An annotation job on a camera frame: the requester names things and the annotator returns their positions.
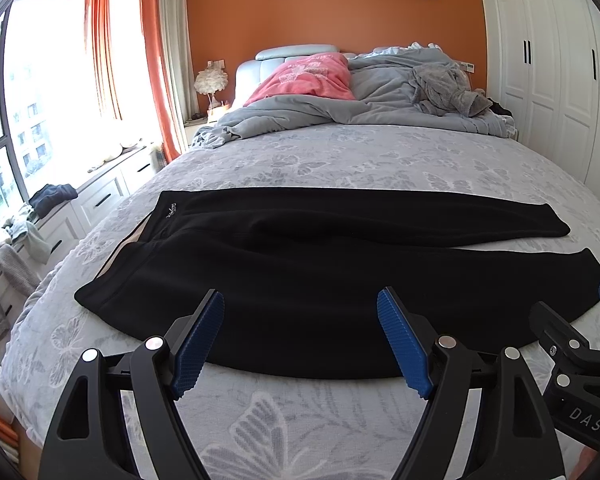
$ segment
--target drawer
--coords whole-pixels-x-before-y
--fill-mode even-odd
[[[51,272],[69,254],[69,252],[85,236],[74,210],[70,206],[63,207],[41,228],[40,234],[51,246],[51,256],[41,270],[37,270],[42,278]]]
[[[84,189],[71,202],[85,232],[91,231],[126,196],[126,185],[119,169],[111,170]]]
[[[149,150],[145,148],[129,157],[120,164],[120,171],[129,194],[135,193],[142,184],[148,182],[155,175]]]

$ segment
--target orange curtain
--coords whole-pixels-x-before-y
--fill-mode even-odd
[[[142,21],[142,34],[144,35],[144,48],[146,62],[149,69],[151,90],[154,94],[155,111],[162,132],[164,156],[171,162],[180,155],[178,136],[175,126],[175,105],[171,89],[167,81],[167,67],[164,63],[162,49],[162,30],[160,28],[160,8],[158,0],[140,0],[140,19]]]
[[[122,119],[111,66],[109,0],[84,0],[84,46],[93,57],[100,115]]]

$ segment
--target gray duvet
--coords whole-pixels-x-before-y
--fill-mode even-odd
[[[269,97],[229,112],[216,126],[200,128],[193,145],[217,148],[230,140],[326,123],[398,124],[508,137],[505,123],[490,110],[473,118],[451,112],[437,117],[412,104],[415,89],[409,81],[413,69],[432,62],[451,65],[453,60],[436,48],[351,59],[350,88],[357,101],[307,95]]]

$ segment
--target crumpled white sheet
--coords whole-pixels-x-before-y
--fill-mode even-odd
[[[435,43],[429,43],[428,47],[442,50],[442,48]],[[406,52],[408,50],[417,50],[419,48],[426,48],[426,47],[422,46],[417,41],[414,41],[409,46],[389,46],[389,47],[380,46],[378,48],[375,48],[373,50],[373,52],[369,52],[368,54],[359,54],[358,56],[353,57],[351,59],[366,59],[367,57],[375,57],[375,56],[396,56],[397,54],[402,54],[403,52]]]

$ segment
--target bedspread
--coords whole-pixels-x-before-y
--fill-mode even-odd
[[[400,124],[509,136],[502,119],[491,110],[475,117],[464,117],[456,112],[443,112],[440,117],[423,113],[420,106],[413,103],[416,92],[411,85],[413,69],[432,62],[456,66],[449,56],[436,48],[409,50],[396,56],[352,59],[349,61],[350,86],[357,101],[314,95],[269,97],[227,113],[215,126],[203,126],[194,136],[193,143],[204,148],[217,148],[230,140],[331,122]]]
[[[558,239],[522,239],[481,249],[575,252],[600,262],[600,202],[541,155],[509,139],[405,126],[328,124],[232,142],[179,157],[98,225],[45,279],[18,318],[0,371],[0,392],[38,444],[81,352],[130,351],[138,341],[116,332],[74,300],[117,243],[155,206],[165,189],[315,186],[454,191],[548,202],[571,227]],[[524,280],[525,269],[503,269]],[[600,349],[600,304],[575,323]],[[544,387],[552,362],[533,344],[523,349]],[[475,425],[472,392],[448,478],[460,475]],[[133,397],[126,419],[144,478]],[[219,479],[379,480],[391,478],[413,436],[424,402],[401,379],[309,381],[205,365],[195,389],[177,403],[192,443]],[[253,435],[253,440],[245,439]],[[560,436],[568,468],[580,446]]]

